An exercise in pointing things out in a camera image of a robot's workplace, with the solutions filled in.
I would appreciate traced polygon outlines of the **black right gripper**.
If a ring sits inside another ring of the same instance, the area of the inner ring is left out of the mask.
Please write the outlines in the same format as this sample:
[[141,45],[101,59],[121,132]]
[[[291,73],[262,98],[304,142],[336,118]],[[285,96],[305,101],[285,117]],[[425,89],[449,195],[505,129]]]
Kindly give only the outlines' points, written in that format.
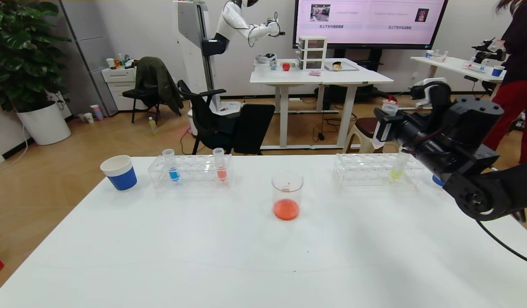
[[375,107],[373,112],[379,124],[379,128],[375,129],[375,137],[379,142],[396,142],[408,146],[422,136],[421,121],[414,114],[400,110],[390,116],[380,107]]

